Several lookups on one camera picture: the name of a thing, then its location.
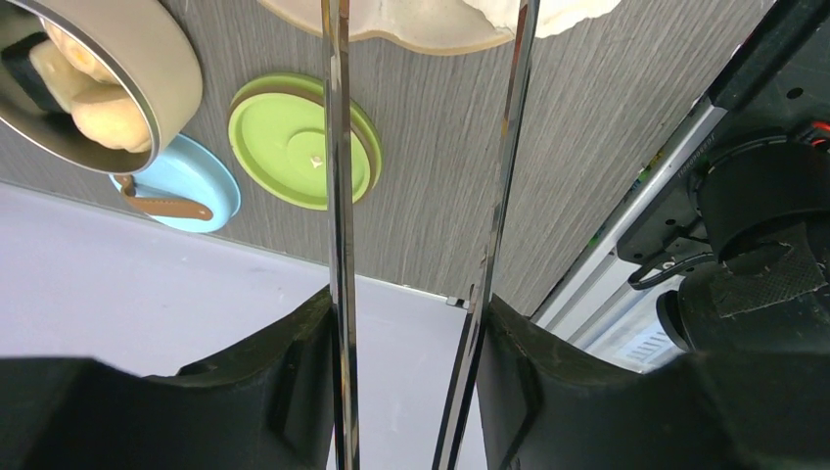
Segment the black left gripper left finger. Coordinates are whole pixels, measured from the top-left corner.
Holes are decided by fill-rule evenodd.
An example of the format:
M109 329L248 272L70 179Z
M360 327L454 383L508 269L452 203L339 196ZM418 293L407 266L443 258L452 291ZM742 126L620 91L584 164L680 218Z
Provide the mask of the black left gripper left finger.
M322 469L334 425L331 298L138 377L92 358L1 362L5 469Z

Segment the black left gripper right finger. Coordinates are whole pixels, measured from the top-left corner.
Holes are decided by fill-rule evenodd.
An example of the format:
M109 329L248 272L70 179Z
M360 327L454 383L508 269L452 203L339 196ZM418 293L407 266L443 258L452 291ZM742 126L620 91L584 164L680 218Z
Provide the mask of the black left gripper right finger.
M829 465L824 354L694 352L639 374L496 298L477 391L490 469Z

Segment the white dumpling bun toy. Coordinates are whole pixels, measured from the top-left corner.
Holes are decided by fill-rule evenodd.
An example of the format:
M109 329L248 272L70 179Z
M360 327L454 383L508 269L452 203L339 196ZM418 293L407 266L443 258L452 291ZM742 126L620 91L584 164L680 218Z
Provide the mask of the white dumpling bun toy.
M133 154L151 149L151 135L136 102L115 75L84 45L46 20L48 38L29 53L58 109L88 139Z

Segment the steel tongs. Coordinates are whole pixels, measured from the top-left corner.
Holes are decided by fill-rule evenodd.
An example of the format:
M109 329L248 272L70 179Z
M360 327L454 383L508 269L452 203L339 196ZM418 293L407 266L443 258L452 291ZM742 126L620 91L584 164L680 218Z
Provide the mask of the steel tongs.
M473 289L458 343L438 431L433 459L435 469L457 466L485 337L485 318L492 299L492 282L502 242L507 206L522 129L540 4L523 1L509 74L509 87L500 129L500 167L497 196L487 235L481 278ZM337 465L360 466L355 274L353 256L353 194L351 168L351 100L349 96L349 4L321 4L324 81L325 150L330 230L331 311L336 318L337 374L334 395Z

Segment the sushi roll toy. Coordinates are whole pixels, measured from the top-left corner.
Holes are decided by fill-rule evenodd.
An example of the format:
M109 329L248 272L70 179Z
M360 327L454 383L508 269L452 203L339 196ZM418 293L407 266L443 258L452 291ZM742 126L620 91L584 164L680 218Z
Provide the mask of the sushi roll toy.
M4 48L1 60L5 69L34 104L44 112L60 110L40 73L34 67L30 53L47 40L45 32L35 32Z

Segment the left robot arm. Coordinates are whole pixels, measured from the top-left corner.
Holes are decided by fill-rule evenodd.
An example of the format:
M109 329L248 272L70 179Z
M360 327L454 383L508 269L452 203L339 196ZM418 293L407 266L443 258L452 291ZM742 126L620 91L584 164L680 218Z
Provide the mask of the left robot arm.
M684 350L637 374L531 324L484 318L490 469L825 469L829 156L749 141L697 202L715 262L657 312ZM171 377L90 358L1 362L5 469L319 469L332 439L332 316L320 292Z

